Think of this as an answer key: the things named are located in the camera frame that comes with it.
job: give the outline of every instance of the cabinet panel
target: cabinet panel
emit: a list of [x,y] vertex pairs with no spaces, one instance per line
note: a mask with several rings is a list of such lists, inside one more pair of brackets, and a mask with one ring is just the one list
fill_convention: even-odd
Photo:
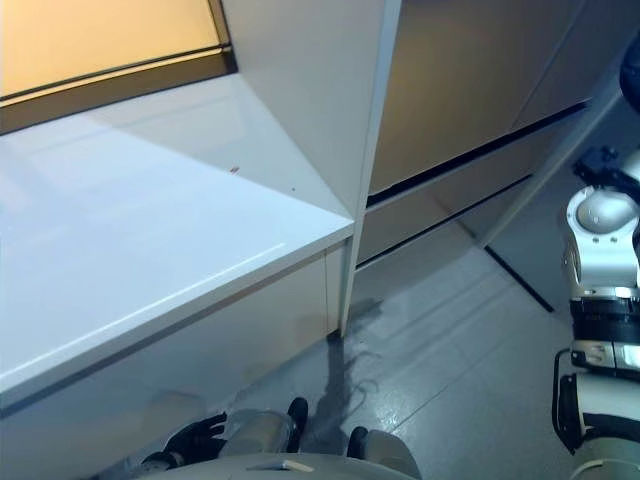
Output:
[[[438,298],[441,298],[445,291],[459,291],[463,288],[463,283],[468,284],[470,279],[481,281],[495,266],[478,251],[469,230],[477,228],[480,232],[484,225],[497,220],[509,200],[517,197],[526,183],[510,188],[455,220],[419,236],[403,248],[358,269],[351,298],[352,314],[370,311],[381,300],[399,292],[406,293],[416,284],[424,282],[431,274],[441,270],[447,271],[447,274],[436,275],[441,281],[429,289],[430,294]],[[454,266],[460,257],[469,253],[476,260],[467,257],[461,264],[465,265],[464,268]],[[468,268],[469,261],[474,264],[471,269]]]
[[395,245],[532,173],[576,116],[368,211],[358,261]]
[[2,420],[1,477],[89,477],[327,334],[324,254]]
[[507,133],[581,5],[403,2],[370,191]]
[[347,252],[351,246],[341,243],[327,250],[327,333],[339,328],[343,296],[346,290]]
[[481,240],[489,230],[496,224],[503,213],[505,213],[511,205],[518,200],[520,194],[531,179],[514,185],[509,190],[496,195],[491,200],[486,201],[477,208],[472,209],[466,215],[460,218],[459,223],[474,238]]
[[606,68],[624,51],[638,28],[640,4],[637,0],[589,0],[518,117],[515,128],[592,95]]

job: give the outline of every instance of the window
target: window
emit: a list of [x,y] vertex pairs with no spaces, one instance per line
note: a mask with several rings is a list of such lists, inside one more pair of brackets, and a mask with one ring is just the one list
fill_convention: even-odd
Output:
[[0,4],[0,133],[236,71],[219,0]]

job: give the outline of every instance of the glossy white surface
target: glossy white surface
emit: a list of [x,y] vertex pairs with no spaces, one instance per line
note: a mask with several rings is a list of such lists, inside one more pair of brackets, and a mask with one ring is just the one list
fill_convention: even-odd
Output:
[[0,391],[33,393],[346,238],[341,212],[239,75],[0,137]]
[[0,478],[94,478],[216,411],[239,389],[323,338],[331,308],[326,287],[339,283],[339,277],[327,281],[324,253],[314,257],[231,305],[3,418],[2,438],[11,441],[0,448]]
[[240,71],[356,218],[368,191],[400,3],[224,3]]

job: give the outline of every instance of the white countertop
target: white countertop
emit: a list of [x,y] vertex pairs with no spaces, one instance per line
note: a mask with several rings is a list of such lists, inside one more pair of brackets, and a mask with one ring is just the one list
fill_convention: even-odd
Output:
[[352,224],[239,75],[0,137],[2,403],[337,243]]

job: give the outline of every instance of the black cable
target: black cable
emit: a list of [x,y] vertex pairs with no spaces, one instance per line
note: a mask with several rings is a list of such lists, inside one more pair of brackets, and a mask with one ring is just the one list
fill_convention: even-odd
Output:
[[551,421],[553,423],[553,429],[555,430],[556,435],[558,435],[560,441],[562,441],[564,446],[567,447],[567,450],[569,450],[571,455],[573,455],[576,451],[571,447],[564,432],[560,429],[560,425],[558,424],[558,376],[560,372],[560,359],[563,355],[569,353],[569,351],[570,350],[568,348],[560,350],[558,353],[556,353],[553,363],[553,404],[551,405]]

